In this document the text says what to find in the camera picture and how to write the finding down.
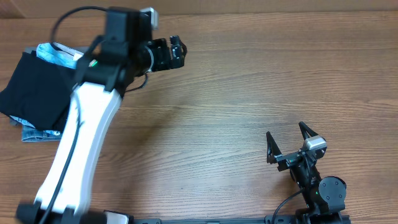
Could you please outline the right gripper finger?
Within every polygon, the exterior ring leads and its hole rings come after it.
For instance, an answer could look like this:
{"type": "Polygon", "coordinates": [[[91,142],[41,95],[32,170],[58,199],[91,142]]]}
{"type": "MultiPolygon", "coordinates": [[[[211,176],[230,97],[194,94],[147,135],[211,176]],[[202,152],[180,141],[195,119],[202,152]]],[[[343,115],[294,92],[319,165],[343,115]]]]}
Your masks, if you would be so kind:
{"type": "Polygon", "coordinates": [[[317,138],[323,139],[322,136],[320,136],[313,129],[311,129],[309,126],[307,126],[303,121],[300,121],[298,125],[299,125],[300,131],[301,131],[301,134],[302,134],[302,137],[304,140],[317,139],[317,138]]]}
{"type": "Polygon", "coordinates": [[[276,159],[282,155],[278,145],[276,144],[274,138],[270,131],[266,132],[266,140],[267,140],[267,158],[268,159],[276,159]]]}

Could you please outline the black t-shirt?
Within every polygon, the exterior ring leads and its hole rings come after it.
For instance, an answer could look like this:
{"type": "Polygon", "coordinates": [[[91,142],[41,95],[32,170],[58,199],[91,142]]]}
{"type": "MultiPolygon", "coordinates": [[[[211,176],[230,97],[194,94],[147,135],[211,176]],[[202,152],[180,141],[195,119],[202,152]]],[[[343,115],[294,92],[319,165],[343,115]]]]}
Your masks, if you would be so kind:
{"type": "Polygon", "coordinates": [[[62,132],[75,71],[24,52],[1,92],[1,113],[26,120],[40,131],[62,132]]]}

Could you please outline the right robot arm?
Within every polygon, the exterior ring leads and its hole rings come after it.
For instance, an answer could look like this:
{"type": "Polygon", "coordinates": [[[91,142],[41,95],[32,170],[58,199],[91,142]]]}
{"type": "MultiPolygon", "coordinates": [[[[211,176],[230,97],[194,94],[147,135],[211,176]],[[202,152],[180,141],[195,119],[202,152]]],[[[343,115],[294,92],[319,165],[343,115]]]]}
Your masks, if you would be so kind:
{"type": "Polygon", "coordinates": [[[345,209],[346,182],[336,176],[321,177],[316,164],[327,149],[324,137],[309,128],[303,121],[299,122],[303,136],[303,145],[297,151],[283,155],[272,134],[266,133],[267,163],[277,164],[278,171],[288,170],[299,191],[285,199],[267,223],[298,224],[349,224],[348,215],[342,215],[345,209]],[[306,207],[295,211],[293,215],[282,217],[279,210],[294,197],[302,195],[306,207]]]}

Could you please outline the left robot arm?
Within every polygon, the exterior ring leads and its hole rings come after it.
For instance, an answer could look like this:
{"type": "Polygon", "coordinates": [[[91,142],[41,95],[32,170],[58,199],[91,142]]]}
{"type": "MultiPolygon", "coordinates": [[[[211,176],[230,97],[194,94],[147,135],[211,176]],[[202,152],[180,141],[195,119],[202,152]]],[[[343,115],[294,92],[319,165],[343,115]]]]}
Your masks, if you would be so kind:
{"type": "Polygon", "coordinates": [[[33,203],[21,203],[21,223],[132,223],[118,212],[90,210],[100,151],[123,96],[136,77],[183,67],[186,45],[178,36],[154,39],[158,12],[109,7],[99,35],[76,63],[70,109],[49,173],[33,203]]]}

